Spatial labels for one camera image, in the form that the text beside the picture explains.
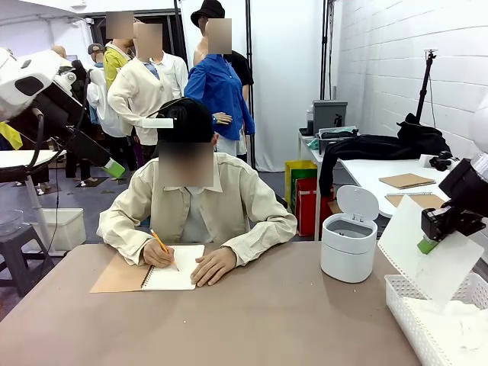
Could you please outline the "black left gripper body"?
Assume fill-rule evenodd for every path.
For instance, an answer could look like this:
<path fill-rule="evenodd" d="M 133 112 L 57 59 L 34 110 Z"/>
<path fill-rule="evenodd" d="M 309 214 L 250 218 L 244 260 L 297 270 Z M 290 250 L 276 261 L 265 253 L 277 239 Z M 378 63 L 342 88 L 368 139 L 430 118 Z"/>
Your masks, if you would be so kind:
<path fill-rule="evenodd" d="M 69 151 L 95 151 L 95 142 L 81 131 L 86 113 L 72 97 L 57 101 L 42 92 L 36 97 L 36 110 L 36 137 L 53 138 Z"/>

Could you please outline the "person's right hand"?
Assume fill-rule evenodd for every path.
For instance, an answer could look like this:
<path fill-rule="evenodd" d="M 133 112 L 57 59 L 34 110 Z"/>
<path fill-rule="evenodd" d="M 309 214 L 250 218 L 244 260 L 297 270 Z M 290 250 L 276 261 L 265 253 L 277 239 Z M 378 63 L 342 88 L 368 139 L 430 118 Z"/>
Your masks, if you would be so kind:
<path fill-rule="evenodd" d="M 156 239 L 148 240 L 143 248 L 143 259 L 148 265 L 166 268 L 174 264 L 174 250 L 168 248 L 166 252 Z"/>

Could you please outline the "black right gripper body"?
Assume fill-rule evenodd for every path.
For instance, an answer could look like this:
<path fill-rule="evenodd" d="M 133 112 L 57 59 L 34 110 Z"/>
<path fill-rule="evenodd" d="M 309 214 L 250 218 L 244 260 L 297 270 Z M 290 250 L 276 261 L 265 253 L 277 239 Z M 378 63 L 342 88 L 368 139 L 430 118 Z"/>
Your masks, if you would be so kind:
<path fill-rule="evenodd" d="M 449 197 L 447 204 L 456 210 L 487 213 L 487 180 L 471 165 L 470 159 L 462 159 L 439 188 Z"/>

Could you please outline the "person's left hand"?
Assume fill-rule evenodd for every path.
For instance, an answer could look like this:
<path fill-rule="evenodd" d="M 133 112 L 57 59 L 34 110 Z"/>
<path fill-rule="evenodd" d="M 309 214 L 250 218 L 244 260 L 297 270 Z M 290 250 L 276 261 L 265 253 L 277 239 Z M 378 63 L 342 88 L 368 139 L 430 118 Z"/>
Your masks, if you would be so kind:
<path fill-rule="evenodd" d="M 231 248 L 222 247 L 195 261 L 197 267 L 191 273 L 191 283 L 196 287 L 212 286 L 236 267 L 236 254 Z"/>

